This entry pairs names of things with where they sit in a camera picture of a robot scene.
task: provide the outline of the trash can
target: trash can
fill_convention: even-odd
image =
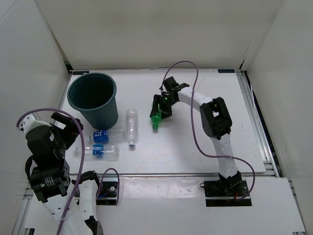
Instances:
[[[89,73],[77,78],[69,87],[67,99],[97,130],[110,129],[118,119],[116,83],[104,73]]]

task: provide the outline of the white table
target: white table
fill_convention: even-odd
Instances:
[[[149,118],[153,95],[159,94],[159,87],[166,70],[95,70],[110,75],[117,85],[116,104],[119,119],[115,126],[125,126],[125,113],[129,108],[138,110],[139,139],[136,150],[130,151],[127,143],[119,144],[119,161],[91,161],[84,163],[83,171],[95,170],[103,173],[114,167],[121,174],[171,174],[171,173],[217,173],[216,159],[206,158],[196,149],[191,133],[190,107],[183,103],[173,106],[173,116],[163,120],[158,133],[153,133]],[[178,83],[193,85],[195,70],[172,70]],[[72,75],[70,84],[79,77]],[[233,121],[231,145],[234,156],[248,161],[256,172],[265,172],[259,145],[235,73],[218,73],[217,70],[200,70],[197,91],[212,98],[221,96],[227,105]],[[79,118],[84,125],[84,135],[95,130],[80,112],[72,109],[65,97],[62,110]],[[199,144],[205,153],[215,155],[210,138],[201,126],[200,114],[194,110],[195,129]],[[72,147],[80,147],[77,138]],[[80,158],[72,148],[66,153],[70,172],[78,172]],[[241,172],[251,172],[242,162],[237,162]]]
[[[107,70],[96,71],[110,75],[117,84],[116,103],[119,119],[116,126],[125,125],[125,112],[136,108],[139,113],[139,140],[135,151],[127,143],[119,144],[117,162],[85,162],[84,170],[104,172],[114,167],[121,177],[121,194],[117,206],[97,206],[97,217],[105,234],[112,235],[291,235],[303,232],[304,227],[287,179],[257,177],[251,193],[252,207],[205,206],[204,191],[199,187],[202,177],[183,177],[180,174],[216,173],[215,159],[203,157],[195,147],[190,126],[190,107],[177,103],[173,116],[164,120],[157,134],[152,132],[149,119],[153,95],[165,70]],[[174,70],[170,75],[179,82],[192,85],[194,70]],[[78,75],[71,77],[70,83]],[[231,144],[234,155],[250,162],[256,172],[264,172],[259,144],[253,133],[241,89],[234,73],[217,70],[200,70],[198,92],[210,97],[223,97],[233,126]],[[94,129],[83,116],[72,109],[67,99],[62,109],[79,118],[84,134]],[[200,115],[195,113],[195,127],[199,144],[204,152],[215,154],[213,144],[202,130]],[[79,146],[76,140],[73,147]],[[80,159],[70,149],[67,151],[72,174],[78,171]],[[244,164],[237,163],[241,172],[250,172]],[[157,177],[153,174],[173,174]],[[125,174],[144,174],[131,177]],[[247,179],[251,186],[252,178]],[[48,210],[34,196],[28,211],[25,228],[34,228],[35,235],[54,235],[57,225]]]

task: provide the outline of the plastic bottle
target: plastic bottle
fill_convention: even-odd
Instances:
[[[75,155],[81,154],[81,149],[78,147],[73,148]],[[103,144],[94,144],[91,147],[85,147],[85,161],[90,160],[105,160],[117,161],[119,149],[117,146],[107,146]]]
[[[119,143],[125,141],[124,134],[124,127],[114,127],[108,130],[95,131],[92,135],[86,136],[85,140],[91,143]]]
[[[136,109],[126,111],[126,138],[130,147],[135,146],[138,137],[138,114]]]
[[[158,126],[161,123],[162,120],[161,113],[162,113],[161,111],[158,111],[154,116],[151,117],[153,131],[157,131]]]

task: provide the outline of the bottle label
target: bottle label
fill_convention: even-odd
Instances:
[[[102,144],[94,144],[92,147],[92,154],[96,156],[96,158],[102,158],[104,153],[104,146]]]
[[[109,134],[107,130],[95,131],[93,133],[93,141],[95,143],[108,143],[109,142]]]

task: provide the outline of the white bottle cap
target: white bottle cap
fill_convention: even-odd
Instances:
[[[84,136],[84,140],[90,143],[93,143],[93,135],[92,136]]]
[[[128,141],[128,145],[130,147],[134,147],[135,146],[135,141]]]

